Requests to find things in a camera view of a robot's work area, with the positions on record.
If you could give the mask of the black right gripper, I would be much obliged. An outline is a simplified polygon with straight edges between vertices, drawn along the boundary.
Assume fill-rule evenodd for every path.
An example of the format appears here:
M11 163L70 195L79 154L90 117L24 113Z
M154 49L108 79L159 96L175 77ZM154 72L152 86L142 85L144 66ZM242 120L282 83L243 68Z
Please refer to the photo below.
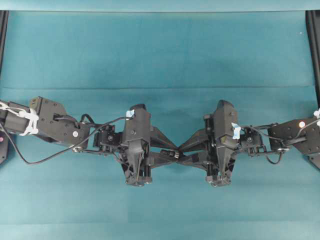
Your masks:
M206 181L213 187L222 187L231 183L238 154L246 153L250 157L256 157L267 151L262 140L263 130L267 128L265 125L240 126L232 123L232 138L237 140L237 146L231 149L224 145L216 145L213 114L204 116L204 124L205 128L197 130L178 147L180 154L176 163L206 171Z

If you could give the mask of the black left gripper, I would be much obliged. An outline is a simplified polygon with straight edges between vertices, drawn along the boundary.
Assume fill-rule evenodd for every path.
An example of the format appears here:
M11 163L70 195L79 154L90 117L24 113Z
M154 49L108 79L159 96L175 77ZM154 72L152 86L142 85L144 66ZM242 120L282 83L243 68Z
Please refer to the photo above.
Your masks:
M101 155L115 156L122 167L127 185L143 187L152 181L150 167L170 165L178 160L161 152L149 154L150 146L169 150L177 150L178 147L155 126L150 127L150 145L147 140L137 137L136 133L135 130L127 129L115 132L115 126L108 125L95 133L93 147ZM146 165L148 155L150 167Z

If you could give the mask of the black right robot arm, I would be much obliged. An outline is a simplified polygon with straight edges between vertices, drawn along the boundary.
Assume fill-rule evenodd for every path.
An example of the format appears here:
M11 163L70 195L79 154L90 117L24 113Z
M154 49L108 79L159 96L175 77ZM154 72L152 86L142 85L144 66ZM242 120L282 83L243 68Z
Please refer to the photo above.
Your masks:
M282 124L240 126L234 109L218 109L204 122L205 128L179 147L178 163L204 170L206 182L213 187L231 183L236 157L241 153L265 156L270 164L277 165L295 147L313 164L319 160L320 118L316 115Z

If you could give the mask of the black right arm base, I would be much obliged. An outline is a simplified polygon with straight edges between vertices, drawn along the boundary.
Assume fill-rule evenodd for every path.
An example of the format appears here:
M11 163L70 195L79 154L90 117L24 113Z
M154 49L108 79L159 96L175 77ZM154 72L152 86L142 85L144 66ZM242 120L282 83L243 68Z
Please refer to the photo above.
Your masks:
M319 153L303 155L303 159L318 171L320 170L320 154Z

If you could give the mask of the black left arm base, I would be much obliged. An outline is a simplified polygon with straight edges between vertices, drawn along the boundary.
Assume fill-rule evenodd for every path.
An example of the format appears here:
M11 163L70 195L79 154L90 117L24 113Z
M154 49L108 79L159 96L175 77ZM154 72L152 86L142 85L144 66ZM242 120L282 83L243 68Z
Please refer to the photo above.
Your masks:
M8 157L9 138L4 132L0 132L0 164Z

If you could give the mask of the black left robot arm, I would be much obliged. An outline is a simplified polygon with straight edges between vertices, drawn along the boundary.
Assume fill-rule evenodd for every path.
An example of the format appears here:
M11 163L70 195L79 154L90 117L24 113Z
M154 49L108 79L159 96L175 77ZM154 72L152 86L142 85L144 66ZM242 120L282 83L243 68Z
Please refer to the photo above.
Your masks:
M151 124L144 104L132 106L123 117L96 123L90 115L80 120L67 114L64 106L43 97L29 106L0 103L0 161L8 156L9 144L19 153L12 135L35 136L47 143L63 145L61 153L113 155L121 165L127 185L142 187L152 182L152 169L179 159L177 146Z

